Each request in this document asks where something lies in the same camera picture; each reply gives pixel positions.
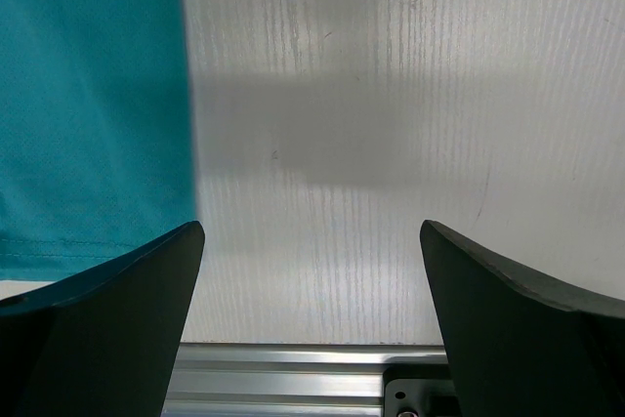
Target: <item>white surface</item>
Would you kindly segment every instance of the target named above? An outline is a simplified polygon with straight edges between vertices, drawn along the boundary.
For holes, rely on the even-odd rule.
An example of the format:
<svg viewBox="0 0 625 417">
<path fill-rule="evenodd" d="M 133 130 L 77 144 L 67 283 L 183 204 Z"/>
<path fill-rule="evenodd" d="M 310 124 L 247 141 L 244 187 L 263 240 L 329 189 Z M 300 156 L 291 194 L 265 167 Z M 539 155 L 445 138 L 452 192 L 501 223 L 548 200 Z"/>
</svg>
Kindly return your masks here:
<svg viewBox="0 0 625 417">
<path fill-rule="evenodd" d="M 0 281 L 0 300 L 5 298 L 26 293 L 40 287 L 45 287 L 50 282 L 24 282 L 18 280 L 2 280 Z"/>
<path fill-rule="evenodd" d="M 624 8 L 186 0 L 207 240 L 185 339 L 439 343 L 428 218 L 625 297 Z"/>
</svg>

